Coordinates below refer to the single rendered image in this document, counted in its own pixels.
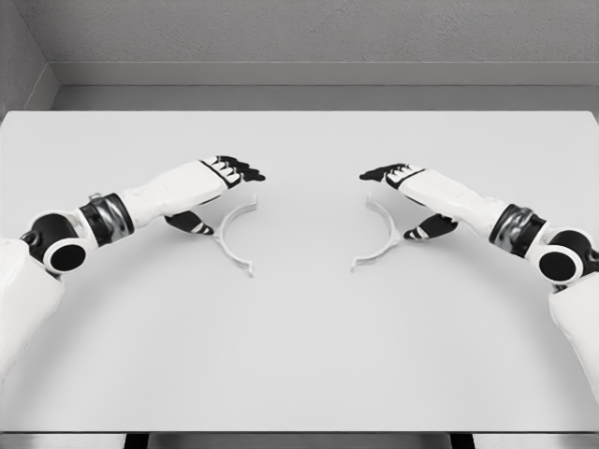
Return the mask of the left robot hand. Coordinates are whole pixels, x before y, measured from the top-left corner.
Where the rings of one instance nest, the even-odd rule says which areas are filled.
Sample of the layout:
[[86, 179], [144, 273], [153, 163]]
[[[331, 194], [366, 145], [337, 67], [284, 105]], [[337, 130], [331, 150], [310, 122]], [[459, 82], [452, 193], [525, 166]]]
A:
[[193, 161], [165, 176], [160, 183], [166, 188], [162, 214], [167, 224], [185, 233], [207, 236], [214, 230], [193, 211], [194, 207], [214, 201], [243, 182], [266, 179], [257, 168], [228, 155]]

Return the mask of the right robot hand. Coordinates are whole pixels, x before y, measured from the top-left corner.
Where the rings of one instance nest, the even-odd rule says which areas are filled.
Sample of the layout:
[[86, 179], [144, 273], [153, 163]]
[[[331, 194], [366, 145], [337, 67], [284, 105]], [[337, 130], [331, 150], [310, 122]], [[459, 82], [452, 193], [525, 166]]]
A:
[[453, 232], [459, 224], [460, 219], [455, 217], [456, 212], [449, 204], [464, 193], [465, 188], [434, 170], [396, 163], [368, 170], [359, 178], [385, 182], [411, 201], [434, 211], [431, 217], [403, 234], [407, 240], [436, 239]]

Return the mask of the thin white pipe clamp half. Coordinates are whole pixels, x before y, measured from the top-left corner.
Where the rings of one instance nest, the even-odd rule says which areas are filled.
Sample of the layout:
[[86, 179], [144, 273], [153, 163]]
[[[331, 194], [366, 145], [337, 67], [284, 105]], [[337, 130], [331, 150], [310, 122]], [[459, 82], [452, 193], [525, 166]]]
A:
[[226, 232], [229, 226], [240, 216], [245, 213], [255, 211], [257, 209], [257, 195], [253, 195], [252, 199], [249, 202], [239, 205], [232, 211], [230, 211], [227, 215], [224, 216], [221, 223], [218, 225], [216, 230], [214, 231], [213, 239], [219, 245], [221, 250], [223, 251], [226, 258], [231, 261], [238, 268], [241, 268], [245, 271], [245, 273], [250, 277], [254, 277], [254, 263], [248, 259], [242, 258], [236, 254], [229, 248], [226, 243]]
[[373, 264], [379, 261], [386, 253], [397, 247], [402, 241], [403, 236], [398, 231], [394, 218], [391, 213], [379, 202], [375, 201], [371, 194], [366, 198], [365, 206], [368, 210], [377, 213], [387, 226], [387, 242], [377, 251], [369, 255], [354, 256], [350, 266], [350, 271], [354, 272], [358, 266]]

